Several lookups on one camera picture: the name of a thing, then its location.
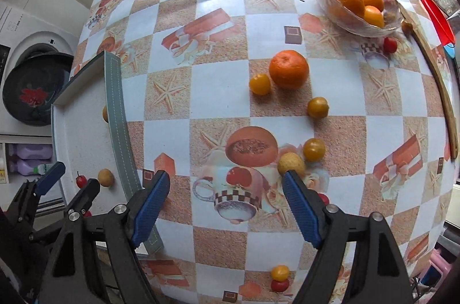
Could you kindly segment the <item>tan longan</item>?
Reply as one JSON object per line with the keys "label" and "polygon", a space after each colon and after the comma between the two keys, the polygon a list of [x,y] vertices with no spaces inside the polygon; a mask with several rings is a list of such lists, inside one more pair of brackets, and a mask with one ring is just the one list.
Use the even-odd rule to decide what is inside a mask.
{"label": "tan longan", "polygon": [[108,124],[108,112],[107,112],[107,106],[105,105],[102,109],[102,118],[106,124]]}
{"label": "tan longan", "polygon": [[306,164],[304,160],[294,152],[283,154],[277,163],[277,171],[281,176],[290,170],[294,171],[300,177],[304,177],[306,173]]}

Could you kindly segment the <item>red tomato below bowl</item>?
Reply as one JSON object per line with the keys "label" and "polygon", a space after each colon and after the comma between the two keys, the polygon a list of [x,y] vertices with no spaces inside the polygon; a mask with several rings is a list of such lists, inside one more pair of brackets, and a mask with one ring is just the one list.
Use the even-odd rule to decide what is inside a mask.
{"label": "red tomato below bowl", "polygon": [[398,49],[398,41],[393,37],[385,37],[383,42],[383,50],[385,53],[393,54]]}

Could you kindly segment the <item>yellow tomato front edge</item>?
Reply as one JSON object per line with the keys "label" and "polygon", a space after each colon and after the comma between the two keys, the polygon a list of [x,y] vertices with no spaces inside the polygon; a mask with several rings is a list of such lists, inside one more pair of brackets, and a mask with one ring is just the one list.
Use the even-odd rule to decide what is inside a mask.
{"label": "yellow tomato front edge", "polygon": [[290,270],[286,265],[277,265],[271,269],[271,279],[274,281],[286,281],[290,275]]}

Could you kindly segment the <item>large orange on table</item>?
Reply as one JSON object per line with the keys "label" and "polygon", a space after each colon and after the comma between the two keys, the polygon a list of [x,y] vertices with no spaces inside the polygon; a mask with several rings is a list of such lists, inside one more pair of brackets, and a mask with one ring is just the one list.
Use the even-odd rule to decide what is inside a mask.
{"label": "large orange on table", "polygon": [[280,88],[298,89],[310,74],[306,58],[295,50],[287,49],[275,54],[269,64],[269,75]]}

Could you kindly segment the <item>red cherry tomato with stem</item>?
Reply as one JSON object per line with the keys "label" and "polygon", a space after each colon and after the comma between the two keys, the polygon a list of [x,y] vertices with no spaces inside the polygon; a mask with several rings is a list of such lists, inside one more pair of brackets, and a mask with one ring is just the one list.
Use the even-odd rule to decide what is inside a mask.
{"label": "red cherry tomato with stem", "polygon": [[77,187],[82,189],[82,188],[85,187],[86,184],[87,184],[87,178],[85,177],[85,175],[80,174],[79,172],[77,172],[77,176],[76,176],[76,185],[77,185]]}

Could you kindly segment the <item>tan longan centre table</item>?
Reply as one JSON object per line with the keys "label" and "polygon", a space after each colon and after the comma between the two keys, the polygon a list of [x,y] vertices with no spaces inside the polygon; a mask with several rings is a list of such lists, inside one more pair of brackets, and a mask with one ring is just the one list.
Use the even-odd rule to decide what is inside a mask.
{"label": "tan longan centre table", "polygon": [[106,188],[110,188],[115,183],[115,177],[109,169],[102,169],[97,175],[98,182]]}

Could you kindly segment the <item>yellow tomato beside orange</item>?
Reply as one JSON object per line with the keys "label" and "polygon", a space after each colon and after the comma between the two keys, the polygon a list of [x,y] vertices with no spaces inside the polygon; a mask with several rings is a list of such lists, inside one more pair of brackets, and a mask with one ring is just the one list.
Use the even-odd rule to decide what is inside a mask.
{"label": "yellow tomato beside orange", "polygon": [[271,80],[267,74],[255,74],[249,82],[251,92],[263,96],[271,93]]}

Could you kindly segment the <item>oranges in bowl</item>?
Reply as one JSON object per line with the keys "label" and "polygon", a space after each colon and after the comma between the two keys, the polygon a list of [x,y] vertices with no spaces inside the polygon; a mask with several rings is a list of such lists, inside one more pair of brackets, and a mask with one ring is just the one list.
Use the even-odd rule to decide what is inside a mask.
{"label": "oranges in bowl", "polygon": [[370,25],[383,28],[384,0],[338,0],[341,5]]}

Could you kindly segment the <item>white washing machine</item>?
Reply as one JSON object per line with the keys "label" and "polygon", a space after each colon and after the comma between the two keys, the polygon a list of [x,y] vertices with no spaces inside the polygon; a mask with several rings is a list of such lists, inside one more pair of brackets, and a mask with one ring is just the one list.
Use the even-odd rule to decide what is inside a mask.
{"label": "white washing machine", "polygon": [[78,39],[1,2],[1,134],[51,134],[51,105],[69,81]]}

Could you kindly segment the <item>purple detergent bottle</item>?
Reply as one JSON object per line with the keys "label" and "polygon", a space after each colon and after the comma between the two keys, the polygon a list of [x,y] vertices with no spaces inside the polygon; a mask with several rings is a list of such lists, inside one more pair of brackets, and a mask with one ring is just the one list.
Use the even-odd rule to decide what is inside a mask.
{"label": "purple detergent bottle", "polygon": [[21,176],[37,174],[37,167],[50,164],[53,156],[51,145],[7,144],[8,169]]}

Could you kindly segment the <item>white shallow box tray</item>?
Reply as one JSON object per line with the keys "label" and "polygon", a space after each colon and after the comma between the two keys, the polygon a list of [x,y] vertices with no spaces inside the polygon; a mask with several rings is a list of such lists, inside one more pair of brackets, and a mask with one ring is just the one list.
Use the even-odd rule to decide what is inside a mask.
{"label": "white shallow box tray", "polygon": [[[108,124],[102,118],[107,106]],[[60,186],[66,203],[79,191],[77,172],[96,178],[109,169],[115,183],[102,187],[93,201],[93,215],[125,204],[141,189],[135,166],[122,92],[120,60],[103,51],[72,77],[51,107],[55,158],[66,166]]]}

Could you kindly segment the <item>yellow tomato mid table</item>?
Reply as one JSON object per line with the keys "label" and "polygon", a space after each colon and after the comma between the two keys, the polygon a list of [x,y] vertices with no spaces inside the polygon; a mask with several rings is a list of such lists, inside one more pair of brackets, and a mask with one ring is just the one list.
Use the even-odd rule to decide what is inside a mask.
{"label": "yellow tomato mid table", "polygon": [[321,161],[325,156],[326,147],[320,138],[310,138],[303,145],[303,155],[307,161]]}

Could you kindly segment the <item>pink plastic stool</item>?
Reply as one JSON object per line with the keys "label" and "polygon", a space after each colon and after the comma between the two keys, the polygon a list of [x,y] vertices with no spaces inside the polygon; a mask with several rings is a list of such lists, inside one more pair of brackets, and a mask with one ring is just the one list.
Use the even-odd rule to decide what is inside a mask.
{"label": "pink plastic stool", "polygon": [[442,249],[435,249],[431,253],[428,267],[419,276],[421,284],[439,288],[450,273],[453,263],[446,260],[442,252]]}

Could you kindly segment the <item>red cherry tomato centre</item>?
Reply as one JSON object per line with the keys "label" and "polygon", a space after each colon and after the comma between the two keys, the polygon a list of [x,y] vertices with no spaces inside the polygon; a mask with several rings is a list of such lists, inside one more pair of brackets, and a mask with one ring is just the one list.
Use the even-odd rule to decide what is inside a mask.
{"label": "red cherry tomato centre", "polygon": [[324,202],[325,205],[330,204],[329,198],[327,197],[326,194],[324,194],[324,193],[318,193],[318,196],[319,196],[320,199]]}

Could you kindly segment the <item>yellow tomato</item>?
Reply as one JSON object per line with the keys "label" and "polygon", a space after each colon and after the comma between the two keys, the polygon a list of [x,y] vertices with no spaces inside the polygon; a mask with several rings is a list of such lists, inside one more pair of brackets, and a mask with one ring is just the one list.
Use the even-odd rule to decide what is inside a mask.
{"label": "yellow tomato", "polygon": [[263,96],[271,93],[271,80],[267,74],[255,74],[249,82],[251,92]]}
{"label": "yellow tomato", "polygon": [[328,116],[329,105],[324,97],[312,98],[306,108],[307,115],[314,119],[323,119]]}

